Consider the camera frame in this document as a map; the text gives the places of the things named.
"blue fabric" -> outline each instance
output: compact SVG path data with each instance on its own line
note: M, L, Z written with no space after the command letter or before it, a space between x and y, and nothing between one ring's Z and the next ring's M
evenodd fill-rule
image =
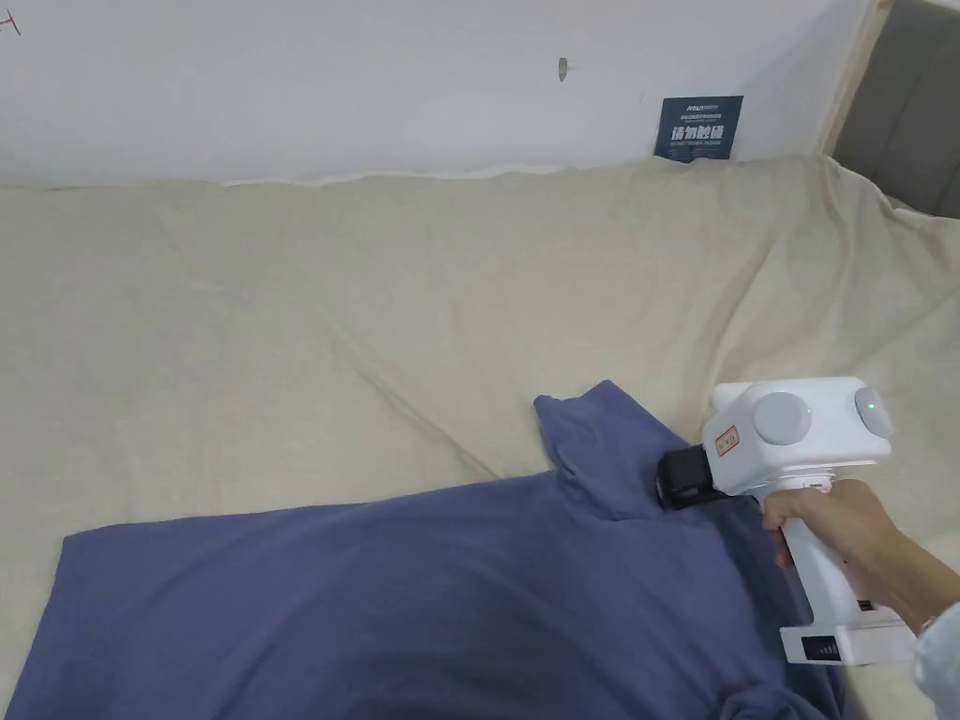
M848 716L752 499L665 514L610 382L535 406L540 475L66 538L9 720Z

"device grip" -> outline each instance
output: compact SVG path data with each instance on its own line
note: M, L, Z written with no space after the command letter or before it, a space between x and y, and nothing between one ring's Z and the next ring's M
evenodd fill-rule
M855 620L873 607L853 587L839 555L820 540L801 520L783 524L790 555L804 585L806 599L816 624L840 624Z

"blue sign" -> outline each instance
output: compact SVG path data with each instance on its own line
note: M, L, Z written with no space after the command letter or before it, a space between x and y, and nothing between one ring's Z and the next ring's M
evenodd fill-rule
M678 162L698 157L729 160L743 95L666 98L654 155Z

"hand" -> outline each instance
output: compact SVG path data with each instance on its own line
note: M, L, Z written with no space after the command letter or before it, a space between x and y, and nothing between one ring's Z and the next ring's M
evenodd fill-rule
M780 528L795 517L848 563L870 599L892 608L914 633L960 602L960 576L904 535L860 480L830 492L787 490L767 496L763 524L777 532L778 562L792 565Z

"shirt sleeve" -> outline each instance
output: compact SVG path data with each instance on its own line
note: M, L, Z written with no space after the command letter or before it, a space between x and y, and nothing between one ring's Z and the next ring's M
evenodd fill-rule
M941 720L960 718L960 603L944 612L917 640L914 680Z

